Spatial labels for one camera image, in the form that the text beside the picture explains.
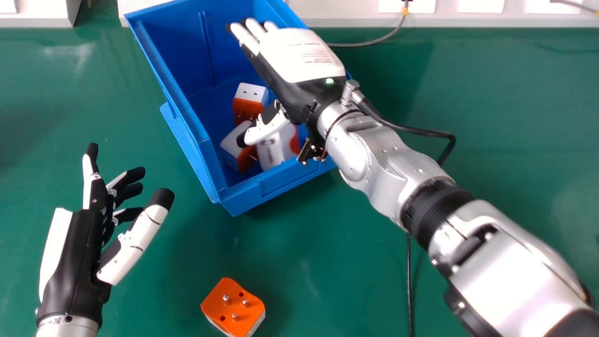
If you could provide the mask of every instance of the green table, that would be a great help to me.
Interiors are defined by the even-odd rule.
[[[141,206],[176,201],[113,289],[101,336],[220,336],[199,309],[223,276],[267,306],[256,336],[406,336],[404,233],[336,171],[233,218],[210,203],[158,112],[165,101],[113,4],[72,30],[0,31],[0,337],[32,336],[55,207],[81,204],[81,155],[106,179],[147,168]],[[329,41],[384,30],[320,31]],[[446,170],[571,263],[599,296],[598,31],[414,29],[338,50],[390,118],[453,131]],[[443,143],[406,137],[438,155]],[[446,285],[415,249],[418,336],[465,336]]]

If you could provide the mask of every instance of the cable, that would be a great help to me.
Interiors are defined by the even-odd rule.
[[[564,5],[569,5],[569,6],[572,6],[572,7],[578,7],[578,8],[580,8],[583,11],[587,11],[587,12],[591,12],[591,13],[593,13],[595,15],[599,15],[599,10],[594,10],[591,7],[585,6],[583,4],[577,4],[576,2],[571,2],[571,1],[568,1],[568,0],[550,0],[549,2],[556,2],[558,4],[564,4]]]
[[[373,44],[377,44],[377,43],[381,43],[391,37],[393,37],[393,35],[395,35],[398,31],[400,31],[401,27],[404,25],[404,22],[406,21],[406,17],[408,16],[408,0],[405,0],[405,4],[404,4],[404,10],[403,10],[403,15],[401,16],[401,20],[399,22],[399,24],[397,24],[397,26],[388,34],[376,38],[374,40],[370,40],[370,41],[366,41],[366,42],[358,42],[358,43],[328,43],[327,45],[329,45],[329,47],[341,47],[341,48],[354,48],[354,47],[366,47],[366,46],[372,46]]]
[[[455,135],[443,131],[420,129],[415,127],[408,127],[407,125],[398,124],[389,121],[378,110],[370,103],[367,98],[362,99],[358,103],[358,107],[366,113],[366,115],[372,117],[375,121],[383,124],[386,127],[392,128],[396,131],[405,133],[417,134],[419,136],[437,137],[449,139],[449,143],[445,146],[443,153],[437,159],[437,164],[442,166],[445,160],[449,157],[449,154],[455,146],[456,138]],[[409,233],[406,233],[406,293],[408,302],[408,331],[409,337],[414,337],[414,313],[412,312],[412,238]]]

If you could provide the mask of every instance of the screw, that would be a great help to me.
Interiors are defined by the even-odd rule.
[[[342,106],[349,106],[352,100],[352,93],[360,88],[360,83],[356,80],[348,80],[345,82],[343,87],[343,93],[341,93],[341,99],[339,102]]]

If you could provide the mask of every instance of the robotic arm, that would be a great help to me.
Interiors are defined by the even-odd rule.
[[[139,260],[170,210],[174,194],[159,189],[146,208],[117,209],[139,195],[143,167],[123,172],[110,183],[100,177],[98,145],[83,155],[83,208],[57,208],[40,269],[40,306],[35,310],[37,337],[95,337],[102,306]],[[102,253],[114,228],[133,221]]]
[[[471,335],[599,336],[591,294],[564,259],[406,146],[316,33],[254,19],[230,31],[277,97],[240,146],[305,124],[298,160],[330,156],[349,186],[428,251]]]

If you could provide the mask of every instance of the blue plastic box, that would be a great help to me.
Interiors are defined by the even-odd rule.
[[[226,26],[255,17],[305,27],[281,0],[180,0],[125,17],[167,98],[162,115],[213,203],[236,216],[334,167],[289,160],[264,172],[256,163],[241,175],[220,155],[220,141],[235,127],[237,85],[264,85]],[[305,139],[304,127],[299,133]]]

